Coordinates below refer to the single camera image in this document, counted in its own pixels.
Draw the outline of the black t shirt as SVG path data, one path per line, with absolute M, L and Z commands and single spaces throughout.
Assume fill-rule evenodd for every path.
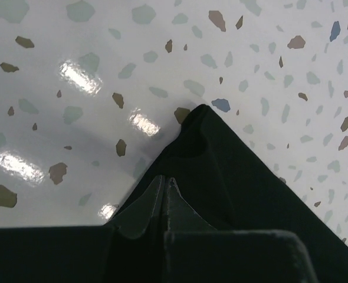
M 348 282 L 348 247 L 205 104 L 183 121 L 124 202 L 126 208 L 158 175 L 176 180 L 184 199 L 213 227 L 279 229 L 307 247 L 321 282 Z

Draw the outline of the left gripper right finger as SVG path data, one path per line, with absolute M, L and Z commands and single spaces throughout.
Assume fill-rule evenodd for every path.
M 166 187 L 165 199 L 165 236 L 207 235 L 218 231 L 210 225 L 184 199 L 175 178 L 171 177 Z

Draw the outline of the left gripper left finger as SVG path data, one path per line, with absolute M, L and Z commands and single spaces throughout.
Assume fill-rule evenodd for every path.
M 162 203 L 165 177 L 156 176 L 144 193 L 113 217 L 104 282 L 160 282 Z

